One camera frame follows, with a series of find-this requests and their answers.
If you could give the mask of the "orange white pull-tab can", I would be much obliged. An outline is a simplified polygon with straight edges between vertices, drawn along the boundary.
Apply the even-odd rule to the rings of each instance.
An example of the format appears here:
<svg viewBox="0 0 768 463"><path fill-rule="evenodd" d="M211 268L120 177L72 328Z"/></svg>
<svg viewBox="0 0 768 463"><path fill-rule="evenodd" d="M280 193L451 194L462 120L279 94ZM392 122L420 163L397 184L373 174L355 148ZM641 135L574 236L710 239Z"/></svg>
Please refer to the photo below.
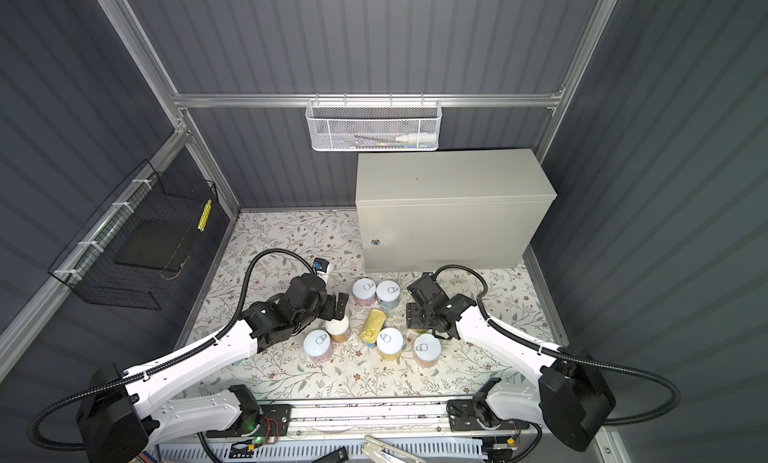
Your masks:
<svg viewBox="0 0 768 463"><path fill-rule="evenodd" d="M438 362L442 353L442 346L435 336L421 334L414 341L413 352L417 363L424 368L429 368Z"/></svg>

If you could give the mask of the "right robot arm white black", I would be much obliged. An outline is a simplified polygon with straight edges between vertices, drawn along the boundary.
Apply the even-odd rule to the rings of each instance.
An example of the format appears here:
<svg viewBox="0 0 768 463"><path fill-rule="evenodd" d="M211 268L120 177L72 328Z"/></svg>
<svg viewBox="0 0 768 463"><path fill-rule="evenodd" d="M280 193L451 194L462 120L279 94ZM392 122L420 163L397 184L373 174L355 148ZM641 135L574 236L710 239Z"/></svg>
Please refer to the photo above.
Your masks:
<svg viewBox="0 0 768 463"><path fill-rule="evenodd" d="M511 366L533 386L538 398L527 421L545 425L570 449L585 451L616 406L601 371L491 316L482 303L488 285L484 280L480 284L475 298L460 293L450 296L436 274L422 274L407 286L413 299L408 326L445 333Z"/></svg>

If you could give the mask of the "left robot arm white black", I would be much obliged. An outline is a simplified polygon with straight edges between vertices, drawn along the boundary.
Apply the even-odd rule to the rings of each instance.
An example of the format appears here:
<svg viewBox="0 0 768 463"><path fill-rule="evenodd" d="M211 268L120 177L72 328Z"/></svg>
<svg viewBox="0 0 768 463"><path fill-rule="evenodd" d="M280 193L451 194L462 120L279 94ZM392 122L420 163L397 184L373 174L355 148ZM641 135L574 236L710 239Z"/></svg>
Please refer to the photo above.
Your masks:
<svg viewBox="0 0 768 463"><path fill-rule="evenodd" d="M128 462L155 445L197 433L255 436L278 431L243 384L209 396L172 399L219 369L263 353L314 320L346 313L349 296L332 294L323 277L305 273L286 292L241 311L225 335L214 333L153 362L128 370L132 382L86 397L76 415L91 462Z"/></svg>

